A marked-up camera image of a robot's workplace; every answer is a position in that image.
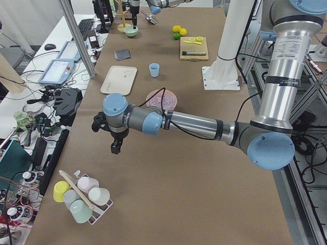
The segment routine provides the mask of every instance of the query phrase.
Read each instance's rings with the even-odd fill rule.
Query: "wooden cutting board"
[[[189,38],[190,37],[180,37],[179,59],[180,60],[209,60],[206,38],[205,37],[203,38],[201,45],[183,42],[183,41],[189,41]],[[206,55],[182,55],[183,51],[206,52]]]

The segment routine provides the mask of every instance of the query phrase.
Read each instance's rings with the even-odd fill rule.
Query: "brown table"
[[[177,131],[152,137],[131,130],[122,152],[113,155],[110,134],[91,130],[105,97],[100,87],[113,65],[138,69],[130,103],[138,105],[150,91],[167,87],[177,95],[176,111],[235,119],[247,87],[204,91],[201,75],[202,66],[216,59],[223,10],[172,8],[157,19],[152,26],[139,15],[135,38],[110,31],[26,244],[292,244],[272,173],[240,150]],[[173,25],[206,37],[209,61],[180,61]],[[114,51],[125,48],[132,58],[115,61]],[[158,78],[149,75],[152,62],[160,64]],[[240,120],[252,117],[247,103]],[[59,169],[71,175],[80,169],[110,190],[114,205],[95,225],[77,224],[65,205],[53,200],[54,184],[63,180]]]

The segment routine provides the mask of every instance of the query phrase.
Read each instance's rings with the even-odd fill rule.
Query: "keyboard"
[[[80,29],[84,41],[87,39],[88,32],[92,28],[92,25],[93,19],[83,19],[78,24],[78,28]]]

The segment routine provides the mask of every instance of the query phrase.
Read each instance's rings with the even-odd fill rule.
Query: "green cup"
[[[87,222],[92,216],[92,210],[83,200],[76,200],[71,204],[70,211],[79,224]]]

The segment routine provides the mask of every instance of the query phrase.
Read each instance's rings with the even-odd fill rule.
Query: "computer mouse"
[[[54,50],[56,48],[56,46],[52,43],[48,43],[44,46],[45,50]]]

